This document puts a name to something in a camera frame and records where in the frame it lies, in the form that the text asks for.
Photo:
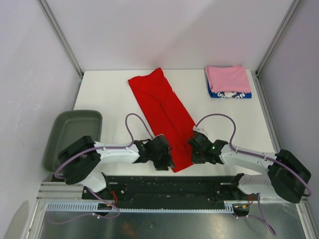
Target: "gray floor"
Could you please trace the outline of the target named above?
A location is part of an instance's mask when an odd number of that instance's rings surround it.
[[[279,239],[305,239],[293,204],[263,205],[270,225]],[[71,219],[78,212],[47,212],[52,221]],[[260,215],[252,205],[252,215]],[[41,239],[273,239],[266,226],[256,219],[236,219],[231,214],[122,213],[116,219],[86,216],[65,225],[46,220]]]

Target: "pink towel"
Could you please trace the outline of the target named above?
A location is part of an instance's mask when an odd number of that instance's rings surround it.
[[[206,67],[206,75],[212,92],[250,93],[245,67]]]

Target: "red cloth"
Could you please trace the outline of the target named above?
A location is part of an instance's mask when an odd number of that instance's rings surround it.
[[[192,165],[191,146],[187,141],[195,125],[189,113],[172,90],[161,68],[148,76],[129,80],[133,94],[155,135],[164,134],[172,151],[174,172]]]

